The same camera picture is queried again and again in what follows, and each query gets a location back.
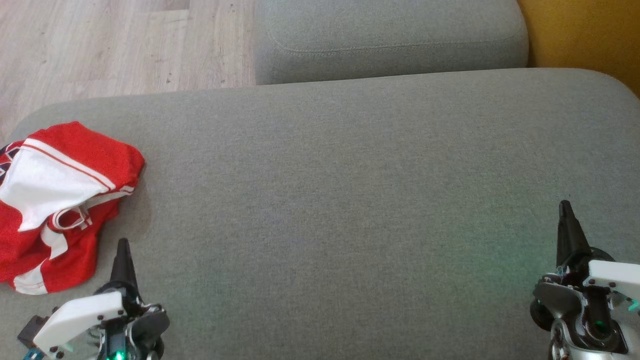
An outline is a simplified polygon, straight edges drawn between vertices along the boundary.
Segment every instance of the sofa seat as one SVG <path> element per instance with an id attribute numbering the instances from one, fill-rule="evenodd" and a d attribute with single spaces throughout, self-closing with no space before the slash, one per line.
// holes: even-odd
<path id="1" fill-rule="evenodd" d="M 167 359 L 546 358 L 529 303 L 555 268 L 562 199 L 592 246 L 640 262 L 640 101 L 596 72 L 90 99 L 35 112 L 11 140 L 71 120 L 147 164 L 90 281 L 0 286 L 6 359 L 24 356 L 31 316 L 108 280 L 120 237 L 171 318 Z"/>

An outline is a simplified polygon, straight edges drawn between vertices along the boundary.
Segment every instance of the red stripe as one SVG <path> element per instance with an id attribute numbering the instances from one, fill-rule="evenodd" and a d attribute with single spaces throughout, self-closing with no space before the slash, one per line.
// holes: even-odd
<path id="1" fill-rule="evenodd" d="M 34 149 L 34 150 L 40 151 L 41 153 L 43 153 L 43 154 L 45 154 L 45 155 L 49 156 L 50 158 L 55 159 L 55 160 L 58 160 L 58 162 L 60 162 L 60 163 L 62 163 L 62 164 L 64 164 L 64 165 L 66 165 L 66 166 L 68 166 L 68 167 L 70 167 L 70 168 L 74 168 L 74 169 L 76 169 L 76 170 L 80 171 L 81 173 L 83 173 L 83 174 L 85 174 L 85 175 L 87 175 L 87 176 L 91 177 L 92 179 L 95 179 L 97 182 L 99 182 L 100 184 L 103 184 L 103 185 L 104 185 L 104 187 L 106 187 L 107 189 L 109 189 L 109 185 L 107 185 L 107 184 L 103 183 L 103 182 L 102 182 L 102 181 L 100 181 L 100 179 L 98 179 L 97 177 L 95 177 L 95 176 L 93 176 L 93 175 L 89 174 L 88 172 L 86 172 L 86 171 L 84 171 L 84 170 L 81 170 L 81 169 L 79 169 L 79 168 L 77 168 L 77 167 L 75 167 L 75 166 L 73 166 L 73 165 L 71 165 L 71 164 L 65 163 L 64 161 L 62 161 L 62 160 L 58 159 L 57 157 L 53 156 L 52 154 L 49 154 L 48 152 L 46 152 L 46 151 L 44 151 L 44 150 L 42 150 L 42 149 L 39 149 L 38 147 L 35 147 L 35 146 L 32 146 L 32 145 L 29 145 L 29 144 L 25 144 L 25 143 L 24 143 L 24 144 L 22 144 L 22 147 L 30 147 L 30 148 L 32 148 L 32 149 Z"/>

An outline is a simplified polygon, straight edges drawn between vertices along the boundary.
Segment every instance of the red and white jersey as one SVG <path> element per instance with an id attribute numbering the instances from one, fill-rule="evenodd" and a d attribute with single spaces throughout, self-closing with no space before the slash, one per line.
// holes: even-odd
<path id="1" fill-rule="evenodd" d="M 0 149 L 0 282 L 38 295 L 89 279 L 97 232 L 144 162 L 133 146 L 79 122 Z"/>

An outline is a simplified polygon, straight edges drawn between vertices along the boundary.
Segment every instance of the gray fabric upholstery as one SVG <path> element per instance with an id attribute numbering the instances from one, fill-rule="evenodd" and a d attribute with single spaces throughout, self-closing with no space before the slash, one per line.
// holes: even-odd
<path id="1" fill-rule="evenodd" d="M 89 295 L 131 239 L 167 359 L 546 359 L 529 318 L 557 205 L 640 261 L 640 101 L 572 69 L 509 69 L 94 99 L 79 120 L 147 165 L 95 277 L 0 286 L 3 357 L 35 313 Z"/>
<path id="2" fill-rule="evenodd" d="M 515 0 L 261 0 L 259 85 L 525 67 Z"/>

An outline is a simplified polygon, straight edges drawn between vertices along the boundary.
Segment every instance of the green led light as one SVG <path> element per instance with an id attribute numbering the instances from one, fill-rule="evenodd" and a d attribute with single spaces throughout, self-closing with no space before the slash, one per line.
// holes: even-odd
<path id="1" fill-rule="evenodd" d="M 125 360 L 126 358 L 127 356 L 124 351 L 123 352 L 118 351 L 114 357 L 107 360 Z"/>
<path id="2" fill-rule="evenodd" d="M 594 325 L 596 325 L 596 329 L 598 329 L 598 331 L 600 331 L 601 334 L 605 334 L 605 335 L 609 334 L 609 327 L 604 322 L 598 320 L 595 322 Z"/>

